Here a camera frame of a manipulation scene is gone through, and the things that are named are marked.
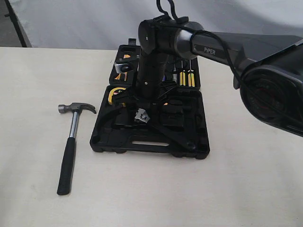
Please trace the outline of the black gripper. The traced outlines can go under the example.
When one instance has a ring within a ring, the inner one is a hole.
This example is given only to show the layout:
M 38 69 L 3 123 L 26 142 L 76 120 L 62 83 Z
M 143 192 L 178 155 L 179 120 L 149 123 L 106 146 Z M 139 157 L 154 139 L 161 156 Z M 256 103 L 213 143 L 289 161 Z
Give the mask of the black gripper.
M 152 105 L 159 105 L 168 98 L 170 92 L 176 90 L 177 87 L 176 82 L 161 82 L 158 87 L 137 84 L 123 92 L 123 103 L 130 109 L 148 110 Z

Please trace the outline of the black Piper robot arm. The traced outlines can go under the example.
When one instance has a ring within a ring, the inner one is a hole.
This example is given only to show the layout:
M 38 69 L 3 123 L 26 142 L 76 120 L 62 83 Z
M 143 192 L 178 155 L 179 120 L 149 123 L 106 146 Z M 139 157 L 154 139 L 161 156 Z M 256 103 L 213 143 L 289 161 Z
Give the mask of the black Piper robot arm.
M 168 58 L 198 59 L 200 89 L 227 104 L 228 91 L 253 118 L 271 127 L 303 134 L 303 38 L 214 32 L 199 23 L 153 18 L 138 26 L 141 56 L 136 90 L 153 100 Z

